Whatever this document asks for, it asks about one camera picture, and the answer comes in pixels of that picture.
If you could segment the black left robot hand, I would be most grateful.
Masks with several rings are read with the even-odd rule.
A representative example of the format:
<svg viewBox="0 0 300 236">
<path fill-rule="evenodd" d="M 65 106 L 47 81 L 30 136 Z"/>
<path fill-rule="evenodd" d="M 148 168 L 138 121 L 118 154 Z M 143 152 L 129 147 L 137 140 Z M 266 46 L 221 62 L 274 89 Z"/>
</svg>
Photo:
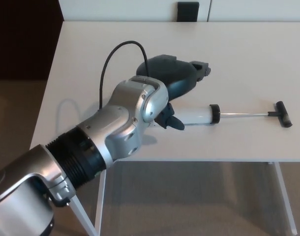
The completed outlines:
<svg viewBox="0 0 300 236">
<path fill-rule="evenodd" d="M 159 55 L 148 59 L 136 70 L 137 76 L 149 76 L 164 83 L 168 91 L 168 103 L 154 121 L 166 129 L 168 126 L 176 130 L 184 130 L 184 124 L 174 116 L 172 100 L 179 98 L 191 90 L 205 76 L 211 68 L 207 62 L 178 60 L 175 56 Z"/>
</svg>

